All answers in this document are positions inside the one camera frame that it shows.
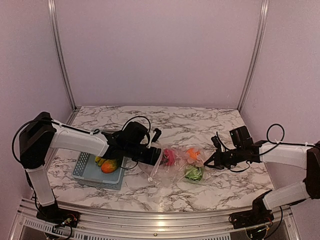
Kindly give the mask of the orange fake fruit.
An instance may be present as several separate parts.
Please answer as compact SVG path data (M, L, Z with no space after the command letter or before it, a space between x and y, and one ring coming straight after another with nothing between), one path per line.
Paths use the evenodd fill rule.
M197 148L189 148L186 151L187 154L187 161L192 164L195 163L196 161L198 161L198 156L201 154L200 151Z

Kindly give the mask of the clear polka dot zip bag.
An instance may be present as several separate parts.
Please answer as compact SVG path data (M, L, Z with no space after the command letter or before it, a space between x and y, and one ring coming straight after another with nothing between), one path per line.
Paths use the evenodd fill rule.
M194 163L189 163L187 161L188 156L186 151L190 148L196 148L200 151L200 155L198 156L198 161ZM198 145L192 145L189 147L182 146L182 147L172 147L172 146L165 146L164 149L172 149L175 151L175 164L172 166L165 166L162 164L162 158L158 160L156 165L148 165L144 163L139 163L138 167L142 170L144 175L146 175L147 181L149 183L155 184L160 187L171 187L178 183L192 183L192 184L199 184L199 185L207 185L210 184L214 177L209 171L207 167L204 166L204 162L207 160L207 155L203 148ZM188 166L197 166L203 168L203 177L199 181L193 181L185 178L185 169Z

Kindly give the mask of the orange green fake mango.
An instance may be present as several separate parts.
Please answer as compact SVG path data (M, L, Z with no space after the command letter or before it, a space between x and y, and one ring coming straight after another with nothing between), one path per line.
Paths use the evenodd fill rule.
M118 169L118 164L116 161L113 160L106 160L102 165L101 165L101 171L105 174L111 174L115 172Z

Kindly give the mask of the yellow fake banana bunch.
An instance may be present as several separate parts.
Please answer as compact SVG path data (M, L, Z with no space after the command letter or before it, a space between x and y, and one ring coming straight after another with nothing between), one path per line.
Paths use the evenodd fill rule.
M100 157L100 156L96 156L96 157L95 157L95 163L96 163L99 167L101 167L105 161L106 161L105 158L102 158L102 157Z

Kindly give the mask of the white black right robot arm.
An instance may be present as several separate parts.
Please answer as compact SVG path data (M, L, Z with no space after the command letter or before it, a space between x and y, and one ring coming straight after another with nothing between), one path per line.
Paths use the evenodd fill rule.
M320 197L320 144L289 143L280 140L253 141L246 126L229 132L233 148L228 148L216 134L211 138L215 152L204 162L210 169L231 170L239 163L250 165L277 164L306 171L303 180L276 190L262 193L252 202L250 210L230 214L229 222L234 229L262 225L274 220L273 210L286 205L296 205L307 199Z

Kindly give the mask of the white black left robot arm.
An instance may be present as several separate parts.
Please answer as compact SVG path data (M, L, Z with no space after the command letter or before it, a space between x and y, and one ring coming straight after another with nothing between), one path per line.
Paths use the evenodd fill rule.
M58 206L56 197L44 170L49 149L67 149L112 160L130 158L136 163L150 166L158 164L163 149L152 146L161 131L128 120L121 130L105 132L82 130L51 118L50 113L41 112L33 120L24 123L14 134L12 144L18 142L19 155L15 160L24 168L29 186L35 193L36 217L51 223L67 224L67 219L76 222L79 213Z

